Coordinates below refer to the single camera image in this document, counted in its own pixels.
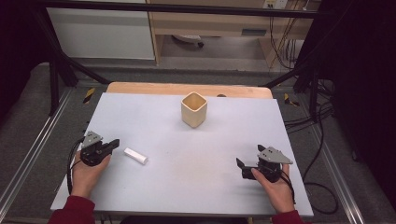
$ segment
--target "black tripod leg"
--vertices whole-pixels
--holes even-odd
[[[89,70],[88,68],[86,68],[85,66],[83,66],[82,64],[74,61],[73,59],[71,59],[70,57],[68,57],[67,55],[64,54],[64,57],[66,58],[66,60],[73,66],[75,67],[77,70],[79,70],[80,72],[84,73],[85,75],[95,79],[96,81],[102,83],[102,84],[110,84],[111,81],[105,79],[104,77],[101,77],[99,75],[97,75],[96,73],[94,73],[93,71]]]
[[[306,68],[307,68],[307,66],[304,64],[301,66],[298,66],[298,67],[294,68],[292,71],[289,71],[287,74],[282,75],[281,77],[278,77],[275,80],[268,82],[267,84],[260,85],[259,87],[266,87],[268,89],[271,89],[271,88],[275,87],[276,85],[288,80],[291,77],[303,76],[302,72],[305,71]]]
[[[54,37],[53,32],[49,28],[49,25],[43,16],[44,8],[30,6],[30,12],[35,20],[35,23],[33,24],[35,33],[38,38],[46,39],[49,56],[57,64],[57,73],[62,77],[66,86],[76,86],[78,79],[71,67],[66,64],[62,58],[62,54],[60,53],[62,52],[61,46],[59,45],[56,37]]]
[[[317,118],[317,101],[318,101],[318,68],[306,69],[303,76],[299,76],[294,83],[294,90],[296,92],[304,92],[310,84],[309,95],[309,115],[314,122],[318,121]]]

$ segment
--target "tabletop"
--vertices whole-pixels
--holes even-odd
[[[243,97],[236,97],[233,89]],[[250,95],[247,89],[258,94]],[[199,92],[208,102],[206,120],[195,129],[180,115],[180,102],[190,91]],[[218,94],[232,97],[216,97]],[[296,192],[296,209],[301,216],[313,216],[277,101],[268,89],[114,83],[102,95],[87,130],[101,134],[104,142],[120,139],[92,193],[96,212],[271,216],[275,210],[262,186],[243,179],[235,160],[254,166],[260,144],[280,149],[294,161],[290,179]],[[147,164],[125,156],[127,147],[147,156]],[[63,182],[51,209],[62,208],[66,198]]]

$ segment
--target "gray carpet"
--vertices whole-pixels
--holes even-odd
[[[182,71],[182,70],[150,70],[150,69],[119,69],[98,70],[98,73],[117,81],[136,82],[174,82],[196,84],[226,84],[257,86],[272,78],[260,73],[246,72],[219,72],[219,71]],[[50,95],[48,74],[42,69],[36,69],[29,81],[21,100],[12,109],[9,119],[0,129],[1,160],[0,190],[3,191],[10,178],[16,172],[24,155],[33,144],[34,139],[44,125],[50,111]],[[292,80],[283,86],[290,86]],[[48,218],[51,214],[50,205],[55,197],[55,189],[64,178],[66,159],[73,143],[79,139],[91,119],[100,93],[106,87],[96,88],[91,101],[84,105],[83,98],[87,87],[75,88],[71,99],[60,118],[47,144],[44,146],[31,173],[21,188],[14,204],[11,205],[7,217],[34,217]],[[300,106],[285,105],[284,92],[274,93],[284,120],[299,119],[305,116]],[[289,92],[290,99],[297,101],[297,97]],[[370,171],[364,163],[354,162],[351,159],[349,146],[340,130],[335,118],[323,121],[325,136],[332,154],[343,171],[346,182],[357,201],[363,217],[367,223],[396,223],[396,215],[389,202],[375,183]],[[303,173],[311,162],[318,144],[310,129],[304,129],[290,134],[290,142],[300,171]],[[332,189],[332,181],[321,157],[310,170],[308,181],[326,185]],[[331,210],[334,202],[331,195],[317,188],[309,188],[311,203],[323,210]],[[313,218],[307,218],[316,223],[348,223],[347,215],[340,204],[338,211],[333,215],[323,215],[315,212]]]

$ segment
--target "black cable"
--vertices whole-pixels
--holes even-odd
[[[285,123],[292,123],[292,122],[295,122],[295,121],[300,121],[300,120],[303,120],[303,119],[310,119],[310,118],[311,118],[311,116],[308,116],[308,117],[300,118],[300,119],[285,120],[285,121],[283,121],[283,122],[285,122]]]
[[[321,119],[326,119],[327,117],[329,117],[330,115],[332,115],[332,113],[333,113],[332,107],[328,107],[328,109],[326,109],[325,112],[322,112],[321,114],[318,114],[318,116],[320,116]],[[295,131],[290,132],[290,133],[295,133],[295,132],[297,132],[297,131],[300,131],[300,130],[302,130],[302,129],[305,129],[305,128],[309,127],[309,126],[312,126],[312,125],[316,124],[316,123],[313,121],[312,118],[309,118],[308,120],[301,121],[300,123],[290,123],[290,124],[286,124],[286,125],[285,125],[285,126],[286,126],[286,130],[288,131],[288,130],[290,130],[290,129],[299,127],[299,126],[301,126],[301,125],[303,125],[303,124],[305,124],[305,123],[308,123],[308,122],[311,122],[311,123],[309,123],[308,125],[305,125],[303,128],[300,128],[299,130],[295,130]]]
[[[78,162],[74,163],[74,164],[72,165],[72,167],[70,167],[70,170],[73,170],[73,168],[75,167],[75,165],[79,164],[80,162],[81,162],[81,161],[78,161]]]
[[[297,8],[299,1],[300,1],[300,0],[297,0],[297,1],[296,1],[296,3],[294,4],[293,10],[294,10],[295,8]],[[282,38],[281,38],[281,40],[280,40],[280,45],[282,46],[282,47],[280,48],[280,51],[281,51],[281,52],[286,51],[285,53],[282,54],[283,58],[285,58],[285,55],[286,55],[286,58],[288,58],[289,47],[284,48],[284,43],[285,43],[285,41],[286,41],[287,36],[289,35],[289,32],[290,32],[292,26],[293,26],[294,23],[297,21],[297,18],[294,18],[294,19],[291,21],[291,24],[290,24],[290,20],[291,20],[291,18],[289,18],[288,24],[286,25],[287,28],[285,29],[285,31],[284,31],[284,33],[283,33],[283,35],[282,35]],[[273,46],[274,51],[277,52],[277,48],[276,48],[276,45],[275,45],[275,41],[274,41],[274,39],[273,39],[273,37],[272,37],[272,29],[271,29],[271,28],[274,27],[274,25],[272,24],[272,26],[271,26],[271,22],[274,22],[274,18],[272,18],[272,20],[271,20],[271,18],[270,18],[271,44],[272,44],[272,46]],[[280,57],[278,57],[278,54],[276,55],[276,57],[277,57],[277,59],[279,60],[279,63],[280,63],[283,67],[289,68],[289,70],[291,71],[292,68],[291,68],[290,60],[289,60],[289,59],[287,59],[287,60],[289,61],[289,66],[286,66],[286,65],[283,63],[282,59],[281,59]]]
[[[293,199],[293,203],[296,204],[296,200],[295,200],[295,194],[294,194],[294,188],[293,185],[291,184],[291,180],[290,177],[282,170],[282,173],[288,178],[286,179],[283,175],[280,176],[280,178],[283,179],[283,181],[286,182],[286,184],[289,186],[290,190],[291,190],[291,197]]]
[[[290,32],[290,30],[291,30],[291,27],[294,25],[294,23],[297,21],[297,19],[293,19],[292,20],[292,22],[291,22],[291,25],[285,30],[285,32],[284,32],[284,34],[283,34],[283,36],[282,36],[282,38],[281,38],[281,43],[284,41],[284,39],[286,38],[286,36],[289,34],[289,32]],[[270,17],[270,36],[271,36],[271,46],[272,46],[272,48],[273,48],[273,50],[275,51],[275,53],[276,53],[276,58],[277,58],[277,60],[279,61],[279,63],[283,66],[283,67],[285,67],[285,68],[288,68],[288,69],[291,69],[289,66],[287,66],[287,65],[285,65],[284,63],[283,63],[283,61],[282,61],[282,58],[280,57],[280,55],[279,55],[279,52],[278,52],[278,50],[277,50],[277,48],[276,48],[276,43],[275,43],[275,40],[274,40],[274,36],[273,36],[273,30],[274,30],[274,17]]]
[[[321,113],[321,110],[322,110],[322,107],[323,107],[323,106],[324,106],[324,104],[320,106],[320,108],[319,108],[319,114]],[[314,159],[309,163],[308,167],[306,168],[306,170],[305,170],[305,172],[304,172],[304,174],[303,174],[303,182],[305,181],[306,175],[308,174],[308,172],[309,172],[309,170],[311,169],[312,165],[313,165],[313,164],[315,163],[315,161],[318,159],[318,156],[319,156],[319,154],[320,154],[320,152],[321,152],[321,150],[322,150],[322,147],[323,147],[324,132],[323,132],[323,125],[322,125],[321,117],[320,117],[320,116],[318,116],[318,124],[319,124],[319,128],[320,128],[320,133],[321,133],[319,148],[318,148],[318,151],[317,151],[317,153],[316,153]]]
[[[78,144],[80,144],[80,143],[82,143],[84,141],[84,138],[85,137],[78,139],[77,142],[72,146],[72,149],[70,150],[69,158],[67,159],[66,179],[67,179],[67,189],[69,190],[69,194],[72,193],[72,189],[73,189],[72,168],[73,168],[74,165],[79,163],[79,161],[76,162],[72,167],[70,167],[70,166],[72,164],[72,160],[73,160],[73,157],[75,155],[76,147],[78,146]]]
[[[295,40],[291,40],[291,47],[290,47],[290,55],[289,55],[289,67],[291,67],[291,63],[293,63],[294,68],[294,51],[295,51]]]
[[[293,58],[292,58],[292,61],[293,61],[293,67],[296,65],[296,62],[297,62],[297,57],[296,57],[296,44],[297,44],[297,40],[293,40],[292,41],[292,43],[293,43],[293,47],[292,47],[292,50],[293,50],[293,53],[292,53],[292,56],[293,56]]]
[[[294,130],[294,131],[292,131],[292,132],[289,132],[288,134],[297,133],[297,132],[299,132],[299,131],[301,131],[301,130],[303,130],[303,129],[306,129],[306,128],[308,128],[308,127],[311,127],[311,126],[314,125],[314,124],[315,124],[315,123],[308,124],[308,125],[304,126],[303,128]]]
[[[325,109],[323,109],[323,111],[319,114],[317,113],[317,117],[321,116],[322,119],[326,119],[327,117],[329,117],[333,112],[332,106],[327,107]],[[308,122],[314,122],[312,116],[310,117],[306,117],[306,118],[302,118],[302,119],[295,119],[295,120],[289,120],[289,121],[285,121],[285,127],[286,130],[294,128],[294,127],[298,127],[301,126],[303,124],[306,124]]]
[[[290,47],[290,40],[288,40],[288,45],[286,46],[286,50],[287,50],[287,52],[286,52],[286,56],[287,56],[287,58],[288,58],[288,62],[289,62],[289,70],[291,71],[291,51],[292,51],[292,49],[291,50],[289,50],[289,47]]]
[[[320,108],[319,108],[319,114],[321,114],[321,111],[322,111],[323,106],[326,105],[326,104],[328,104],[328,103],[329,103],[329,102],[327,102],[327,103],[325,103],[325,104],[323,104],[323,105],[320,106]],[[318,148],[317,154],[315,155],[314,159],[309,163],[308,167],[306,168],[306,170],[305,170],[305,172],[304,172],[304,175],[303,175],[303,182],[305,181],[306,175],[308,174],[308,172],[309,172],[309,170],[311,169],[312,165],[313,165],[313,164],[315,163],[315,161],[317,160],[317,158],[318,158],[318,156],[319,156],[319,154],[320,154],[320,152],[321,152],[321,150],[322,150],[322,147],[323,147],[324,132],[323,132],[323,124],[322,124],[321,116],[318,116],[318,124],[319,124],[320,132],[321,132],[319,148]],[[338,201],[337,201],[337,199],[336,199],[336,197],[335,197],[335,195],[334,195],[334,193],[332,192],[331,189],[327,188],[326,186],[320,185],[320,184],[318,184],[318,183],[314,183],[314,182],[307,182],[307,183],[304,182],[304,184],[305,184],[305,185],[314,185],[314,186],[317,186],[317,187],[326,189],[327,191],[330,192],[330,194],[331,194],[331,195],[333,196],[333,198],[334,198],[335,207],[334,207],[333,210],[331,210],[331,211],[320,210],[320,209],[318,209],[317,207],[315,207],[314,205],[311,204],[311,206],[312,206],[312,208],[313,208],[314,210],[316,210],[316,211],[318,211],[318,212],[320,212],[320,213],[322,213],[322,214],[326,214],[326,215],[334,214],[334,213],[338,210]]]
[[[285,57],[286,57],[286,60],[289,60],[289,48],[290,48],[290,40],[288,40],[288,43],[286,44],[286,47],[285,47]]]
[[[331,35],[337,35],[336,28],[338,25],[341,23],[342,19],[345,17],[349,9],[352,7],[353,3],[355,0],[349,0],[348,5],[345,7],[345,10],[342,12],[342,15],[339,17],[339,19],[333,24],[333,26],[330,28],[329,32],[327,32],[319,41],[318,43],[309,51],[306,53],[306,55],[303,58],[299,57],[299,61],[296,62],[296,66],[294,66],[293,71],[288,72],[287,74],[276,78],[275,80],[272,80],[266,84],[259,85],[259,87],[267,87],[267,88],[273,88],[274,86],[278,85],[281,82],[284,82],[285,80],[291,78],[291,77],[296,77],[297,75],[304,71],[306,68],[310,67],[313,63],[309,62],[309,60],[316,60],[320,61],[320,59],[317,59],[317,56],[315,54],[318,54],[319,51],[321,51],[323,48],[326,48],[326,46],[332,46],[332,42],[329,41]]]
[[[329,191],[329,193],[330,193],[330,194],[332,195],[332,197],[334,198],[335,207],[334,207],[333,210],[324,211],[324,210],[318,209],[318,208],[315,207],[313,204],[311,204],[311,206],[312,206],[312,208],[313,208],[314,210],[316,210],[317,212],[320,212],[320,213],[322,213],[322,214],[326,214],[326,215],[332,215],[332,214],[334,214],[334,213],[337,212],[337,210],[338,210],[338,201],[337,201],[337,197],[335,196],[335,194],[332,192],[331,189],[327,188],[327,187],[324,186],[324,185],[321,185],[321,184],[318,184],[318,183],[314,183],[314,182],[305,182],[304,184],[305,184],[305,185],[313,185],[313,186],[317,186],[317,187],[326,189],[327,191]]]

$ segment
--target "square wooden cup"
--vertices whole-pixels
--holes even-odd
[[[192,128],[198,127],[206,119],[207,100],[193,91],[181,101],[181,118]]]

